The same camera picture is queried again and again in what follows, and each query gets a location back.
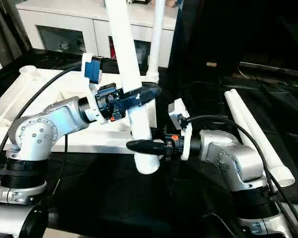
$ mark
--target white pvc pipe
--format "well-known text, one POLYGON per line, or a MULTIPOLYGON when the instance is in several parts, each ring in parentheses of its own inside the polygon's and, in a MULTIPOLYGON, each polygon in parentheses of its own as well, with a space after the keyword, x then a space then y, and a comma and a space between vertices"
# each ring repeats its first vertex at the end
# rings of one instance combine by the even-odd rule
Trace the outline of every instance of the white pvc pipe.
POLYGON ((237 105, 243 114, 243 117, 246 120, 254 139, 265 156, 269 171, 272 173, 281 187, 286 187, 295 183, 295 178, 292 172, 280 160, 278 154, 274 150, 273 146, 256 122, 251 112, 248 110, 247 106, 244 104, 238 92, 235 89, 232 89, 231 94, 236 99, 236 102, 238 103, 237 105))
POLYGON ((147 71, 147 78, 151 82, 158 83, 159 73, 158 73, 158 61, 159 61, 159 52, 160 52, 160 43, 161 43, 161 33, 163 28, 163 18, 164 18, 164 8, 165 0, 155 0, 155 10, 154 10, 154 19, 153 19, 153 31, 152 39, 150 46, 150 56, 149 56, 149 67, 147 71))
MULTIPOLYGON (((125 93, 142 86, 136 49, 130 28, 126 0, 105 0, 117 63, 125 93)), ((133 139, 151 140, 151 130, 145 106, 128 109, 133 139)), ((152 174, 159 168, 156 155, 135 154, 137 170, 152 174)))
MULTIPOLYGON (((239 124, 241 127, 243 127, 251 136, 253 136, 252 133, 250 132, 250 129, 248 128, 247 122, 245 121, 243 114, 241 113, 239 107, 236 106, 238 104, 234 100, 233 94, 229 91, 226 91, 224 93, 224 96, 226 98, 230 112, 232 113, 232 116, 234 118, 234 121, 237 124, 239 124)), ((238 133, 244 145, 256 150, 254 144, 250 141, 250 139, 248 139, 248 137, 243 132, 238 130, 238 133)))
MULTIPOLYGON (((161 33, 163 28, 165 0, 156 0, 154 3, 154 18, 153 30, 150 45, 149 67, 146 74, 146 80, 149 82, 159 83, 159 53, 161 43, 161 33)), ((156 127, 156 114, 155 114, 155 100, 147 103, 146 105, 151 121, 150 126, 156 127)))

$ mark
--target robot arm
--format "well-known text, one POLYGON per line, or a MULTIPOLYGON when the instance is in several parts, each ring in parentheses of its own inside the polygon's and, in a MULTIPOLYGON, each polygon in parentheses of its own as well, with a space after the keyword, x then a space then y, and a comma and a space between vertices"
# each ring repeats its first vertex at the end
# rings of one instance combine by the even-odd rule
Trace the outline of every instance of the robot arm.
POLYGON ((169 115, 181 135, 166 135, 164 144, 139 140, 128 142, 127 147, 142 153, 179 155, 181 160, 187 160, 189 155, 200 155, 201 161, 213 163, 221 173, 246 233, 291 238, 286 219, 270 196, 257 151, 240 144, 235 136, 225 131, 201 130, 199 138, 193 137, 191 124, 183 123, 189 115, 181 99, 169 105, 169 115))
POLYGON ((122 119, 126 109, 151 101, 160 91, 156 84, 149 83, 124 94, 112 83, 93 95, 96 107, 90 106, 87 97, 72 97, 16 120, 8 132, 12 148, 6 153, 5 168, 0 170, 0 234, 42 237, 47 212, 38 204, 47 187, 45 172, 51 148, 58 139, 92 122, 122 119))

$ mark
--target bolt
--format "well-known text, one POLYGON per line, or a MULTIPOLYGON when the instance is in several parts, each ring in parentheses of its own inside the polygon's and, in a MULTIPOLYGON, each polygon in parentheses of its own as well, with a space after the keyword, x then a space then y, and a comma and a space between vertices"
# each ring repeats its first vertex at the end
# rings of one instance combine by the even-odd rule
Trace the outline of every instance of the bolt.
POLYGON ((22 199, 22 198, 17 198, 17 199, 15 199, 14 201, 15 201, 15 202, 24 202, 24 199, 22 199))

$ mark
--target black tablecloth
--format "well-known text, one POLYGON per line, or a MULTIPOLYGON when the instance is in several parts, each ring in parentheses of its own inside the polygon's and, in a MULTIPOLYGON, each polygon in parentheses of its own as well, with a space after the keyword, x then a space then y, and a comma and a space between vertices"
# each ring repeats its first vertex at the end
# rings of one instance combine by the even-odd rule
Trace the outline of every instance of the black tablecloth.
MULTIPOLYGON (((0 96, 24 65, 65 69, 78 61, 80 56, 30 50, 0 70, 0 96)), ((116 71, 114 62, 108 65, 108 71, 116 71)), ((159 84, 173 92, 179 77, 186 83, 181 85, 180 95, 192 116, 230 118, 224 91, 237 88, 292 170, 296 183, 286 191, 298 204, 298 88, 231 77, 188 83, 185 74, 165 71, 159 84)), ((165 91, 157 99, 159 126, 171 127, 166 111, 171 97, 165 91)), ((201 128, 222 129, 238 136, 234 128, 221 123, 197 122, 193 126, 194 133, 201 128)), ((49 192, 56 184, 63 158, 63 153, 53 153, 50 158, 46 176, 49 192)), ((221 175, 212 164, 201 163, 198 158, 162 161, 156 173, 141 175, 131 155, 70 153, 61 186, 51 203, 49 226, 97 237, 228 237, 216 218, 202 221, 201 216, 210 212, 219 214, 238 232, 230 193, 221 175)))

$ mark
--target white tray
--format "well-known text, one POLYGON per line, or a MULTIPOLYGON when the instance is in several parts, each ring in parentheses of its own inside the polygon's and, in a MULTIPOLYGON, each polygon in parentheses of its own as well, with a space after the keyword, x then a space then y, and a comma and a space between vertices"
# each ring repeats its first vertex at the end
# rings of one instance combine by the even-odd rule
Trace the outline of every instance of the white tray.
MULTIPOLYGON (((27 75, 20 75, 15 82, 0 97, 0 144, 7 132, 11 122, 24 106, 24 104, 52 77, 61 70, 37 69, 38 76, 29 78, 27 75)), ((121 88, 119 74, 102 74, 100 86, 116 83, 121 88)), ((70 98, 73 96, 85 97, 84 81, 80 72, 72 71, 50 85, 26 110, 23 116, 37 114, 43 111, 48 105, 70 98)), ((155 120, 155 114, 149 115, 149 120, 155 120)), ((126 148, 126 142, 132 139, 128 115, 122 120, 110 122, 105 125, 90 124, 89 128, 72 133, 69 138, 69 152, 86 153, 119 153, 133 154, 126 148)), ((4 149, 11 147, 8 140, 4 149)), ((53 147, 52 151, 64 151, 64 137, 53 147)))

